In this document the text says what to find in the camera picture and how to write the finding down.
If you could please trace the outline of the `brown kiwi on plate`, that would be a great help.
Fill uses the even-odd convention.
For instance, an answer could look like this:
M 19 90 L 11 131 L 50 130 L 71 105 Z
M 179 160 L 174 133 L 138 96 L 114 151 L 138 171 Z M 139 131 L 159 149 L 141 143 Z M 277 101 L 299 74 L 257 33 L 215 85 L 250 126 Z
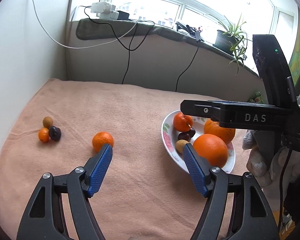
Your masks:
M 185 147 L 186 144 L 188 144 L 189 142 L 187 140 L 178 140 L 176 143 L 175 143 L 175 149 L 178 153 L 180 154 L 183 154 L 183 149 Z

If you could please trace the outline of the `dark green sill mat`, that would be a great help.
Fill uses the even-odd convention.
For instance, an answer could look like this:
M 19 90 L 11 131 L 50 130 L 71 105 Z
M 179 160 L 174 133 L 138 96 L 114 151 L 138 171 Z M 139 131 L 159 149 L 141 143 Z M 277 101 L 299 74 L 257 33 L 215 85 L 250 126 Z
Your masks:
M 237 73 L 232 56 L 207 43 L 166 27 L 150 23 L 111 21 L 99 25 L 84 18 L 67 27 L 67 43 L 83 47 L 66 56 L 69 80 L 150 85 L 163 78 L 172 80 L 192 57 L 195 70 L 213 75 L 231 74 L 240 79 L 258 79 L 246 66 Z

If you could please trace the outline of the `brown kiwi fruit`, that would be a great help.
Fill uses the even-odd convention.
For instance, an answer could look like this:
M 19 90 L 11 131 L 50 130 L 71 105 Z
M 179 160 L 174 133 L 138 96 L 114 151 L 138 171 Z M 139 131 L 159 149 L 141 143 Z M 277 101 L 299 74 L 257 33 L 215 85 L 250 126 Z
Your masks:
M 53 119 L 50 116 L 46 116 L 43 118 L 43 126 L 47 129 L 49 129 L 51 126 L 53 126 Z

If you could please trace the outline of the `potted spider plant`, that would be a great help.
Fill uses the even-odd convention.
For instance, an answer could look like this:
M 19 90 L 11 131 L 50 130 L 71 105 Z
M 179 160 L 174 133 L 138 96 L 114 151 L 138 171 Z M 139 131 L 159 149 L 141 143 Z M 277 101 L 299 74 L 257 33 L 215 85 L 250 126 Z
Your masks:
M 208 14 L 208 16 L 213 17 L 217 23 L 223 27 L 223 30 L 217 30 L 217 36 L 213 46 L 233 56 L 229 64 L 235 62 L 238 73 L 239 67 L 244 66 L 247 59 L 246 52 L 248 42 L 250 41 L 247 32 L 242 30 L 242 25 L 246 24 L 246 22 L 241 20 L 241 16 L 237 23 L 233 23 L 224 17 L 227 21 L 227 24 L 225 24 L 220 18 L 212 14 Z

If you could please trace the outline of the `large front orange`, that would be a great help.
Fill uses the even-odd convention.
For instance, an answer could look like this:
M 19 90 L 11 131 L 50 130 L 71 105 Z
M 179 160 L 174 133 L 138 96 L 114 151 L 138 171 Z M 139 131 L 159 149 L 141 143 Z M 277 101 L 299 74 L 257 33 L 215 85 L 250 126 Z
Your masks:
M 223 168 L 228 161 L 228 148 L 225 142 L 213 134 L 203 134 L 192 144 L 200 157 L 205 158 L 211 166 Z

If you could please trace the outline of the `mandarin on plate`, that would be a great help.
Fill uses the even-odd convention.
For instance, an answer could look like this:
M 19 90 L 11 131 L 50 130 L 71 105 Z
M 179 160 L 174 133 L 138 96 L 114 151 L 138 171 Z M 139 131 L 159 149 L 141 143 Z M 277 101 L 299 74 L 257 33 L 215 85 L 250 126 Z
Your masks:
M 193 126 L 193 117 L 179 112 L 173 118 L 173 126 L 179 132 L 188 132 Z

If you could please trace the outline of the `large rear orange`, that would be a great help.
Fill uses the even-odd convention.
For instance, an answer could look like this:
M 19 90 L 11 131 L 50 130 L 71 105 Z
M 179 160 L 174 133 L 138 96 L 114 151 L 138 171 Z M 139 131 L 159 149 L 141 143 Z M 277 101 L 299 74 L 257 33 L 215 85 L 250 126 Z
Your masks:
M 236 134 L 236 129 L 221 127 L 219 126 L 219 122 L 212 121 L 211 119 L 207 119 L 204 124 L 204 133 L 213 134 L 221 138 L 225 142 L 225 144 L 228 145 L 234 139 Z

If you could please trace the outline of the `white floral plate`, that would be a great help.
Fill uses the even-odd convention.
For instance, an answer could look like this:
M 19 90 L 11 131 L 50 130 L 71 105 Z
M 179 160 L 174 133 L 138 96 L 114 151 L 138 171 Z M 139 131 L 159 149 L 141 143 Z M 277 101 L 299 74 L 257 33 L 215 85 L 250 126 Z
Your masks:
M 185 161 L 183 160 L 183 155 L 179 153 L 175 144 L 178 141 L 179 131 L 177 131 L 173 126 L 174 116 L 180 113 L 180 110 L 176 110 L 171 112 L 166 116 L 166 118 L 162 122 L 161 126 L 161 137 L 162 142 L 166 148 L 166 151 L 170 155 L 170 157 L 174 160 L 174 162 L 186 173 L 189 173 Z M 207 118 L 193 117 L 193 128 L 196 131 L 195 135 L 190 139 L 190 143 L 194 143 L 194 141 L 202 134 L 204 134 L 204 124 Z M 233 146 L 233 143 L 230 142 L 227 144 L 228 148 L 228 160 L 226 164 L 222 167 L 223 171 L 226 173 L 231 173 L 234 169 L 236 162 L 236 153 Z

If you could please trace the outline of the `mandarin orange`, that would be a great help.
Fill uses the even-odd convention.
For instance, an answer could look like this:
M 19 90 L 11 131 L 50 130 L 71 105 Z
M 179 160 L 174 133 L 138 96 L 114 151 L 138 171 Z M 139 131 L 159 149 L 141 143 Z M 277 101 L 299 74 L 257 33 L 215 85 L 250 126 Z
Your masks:
M 99 152 L 104 144 L 109 144 L 111 147 L 114 146 L 114 139 L 108 132 L 96 133 L 92 139 L 92 146 L 95 152 Z

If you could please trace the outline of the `dark purple plum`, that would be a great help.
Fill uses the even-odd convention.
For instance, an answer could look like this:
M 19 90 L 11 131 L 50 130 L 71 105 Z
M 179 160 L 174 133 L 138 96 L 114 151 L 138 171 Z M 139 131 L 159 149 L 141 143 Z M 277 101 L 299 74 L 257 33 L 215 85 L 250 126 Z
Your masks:
M 59 141 L 61 139 L 62 132 L 61 129 L 56 126 L 51 126 L 49 128 L 49 137 L 53 141 Z

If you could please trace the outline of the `large orange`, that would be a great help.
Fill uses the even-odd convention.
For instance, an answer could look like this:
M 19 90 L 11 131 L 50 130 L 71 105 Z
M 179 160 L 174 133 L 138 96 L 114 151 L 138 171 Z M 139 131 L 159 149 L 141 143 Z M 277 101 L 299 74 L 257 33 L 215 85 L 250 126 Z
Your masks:
M 219 122 L 212 121 L 211 119 L 207 119 L 204 124 L 204 133 L 213 134 L 221 138 L 225 142 L 225 144 L 228 145 L 234 139 L 236 134 L 236 129 L 221 127 L 219 126 Z
M 223 168 L 228 161 L 228 148 L 225 142 L 213 134 L 203 134 L 192 144 L 200 157 L 205 158 L 211 166 Z

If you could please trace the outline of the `dark plum on plate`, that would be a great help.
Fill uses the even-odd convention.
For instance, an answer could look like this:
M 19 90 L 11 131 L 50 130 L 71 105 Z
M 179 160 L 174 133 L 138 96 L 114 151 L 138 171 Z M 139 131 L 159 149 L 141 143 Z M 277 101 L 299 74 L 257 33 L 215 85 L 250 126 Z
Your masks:
M 189 142 L 193 138 L 195 133 L 196 133 L 196 130 L 194 128 L 190 128 L 190 130 L 188 132 L 179 133 L 178 140 L 186 140 Z

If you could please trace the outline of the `black device on sill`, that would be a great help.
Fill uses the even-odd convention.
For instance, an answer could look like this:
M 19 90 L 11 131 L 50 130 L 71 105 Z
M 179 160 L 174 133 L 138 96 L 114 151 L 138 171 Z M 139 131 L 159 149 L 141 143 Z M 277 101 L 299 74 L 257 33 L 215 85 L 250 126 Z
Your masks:
M 201 37 L 202 30 L 199 28 L 191 27 L 188 24 L 183 25 L 181 22 L 176 21 L 176 31 L 180 32 L 185 31 L 190 37 L 195 38 L 196 41 L 202 41 L 204 42 L 203 38 Z

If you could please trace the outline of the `small kumquat orange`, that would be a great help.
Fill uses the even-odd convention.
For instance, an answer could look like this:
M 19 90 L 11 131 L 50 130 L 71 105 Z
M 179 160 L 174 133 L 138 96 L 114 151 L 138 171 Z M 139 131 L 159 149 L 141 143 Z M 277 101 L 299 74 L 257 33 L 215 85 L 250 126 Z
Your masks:
M 50 139 L 49 130 L 45 127 L 41 128 L 38 132 L 38 139 L 43 143 L 48 142 Z

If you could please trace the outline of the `green snack bag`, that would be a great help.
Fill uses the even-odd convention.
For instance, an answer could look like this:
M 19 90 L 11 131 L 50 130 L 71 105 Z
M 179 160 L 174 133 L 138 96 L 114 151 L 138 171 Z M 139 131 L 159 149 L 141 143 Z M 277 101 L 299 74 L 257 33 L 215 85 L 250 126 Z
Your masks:
M 249 103 L 260 103 L 264 104 L 264 101 L 262 99 L 262 95 L 260 92 L 255 92 L 251 98 L 248 100 Z

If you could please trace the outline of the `white power adapter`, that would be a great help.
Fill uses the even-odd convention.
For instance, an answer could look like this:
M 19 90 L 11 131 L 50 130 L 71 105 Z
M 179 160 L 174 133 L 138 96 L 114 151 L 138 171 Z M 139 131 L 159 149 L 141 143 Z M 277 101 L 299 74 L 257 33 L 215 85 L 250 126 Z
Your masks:
M 100 19 L 117 20 L 119 12 L 116 6 L 109 2 L 97 2 L 91 5 L 91 13 L 96 13 Z

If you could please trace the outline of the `pink towel cloth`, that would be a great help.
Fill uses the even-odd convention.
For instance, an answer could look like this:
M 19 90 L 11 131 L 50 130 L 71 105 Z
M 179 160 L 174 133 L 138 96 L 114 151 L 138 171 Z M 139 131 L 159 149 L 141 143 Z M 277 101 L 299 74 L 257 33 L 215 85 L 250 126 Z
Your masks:
M 15 238 L 41 176 L 66 174 L 93 156 L 93 136 L 114 138 L 113 158 L 90 200 L 106 239 L 189 239 L 206 200 L 169 156 L 161 124 L 185 100 L 206 96 L 100 82 L 47 81 L 18 116 L 0 153 L 0 225 Z M 50 116 L 59 141 L 38 132 Z

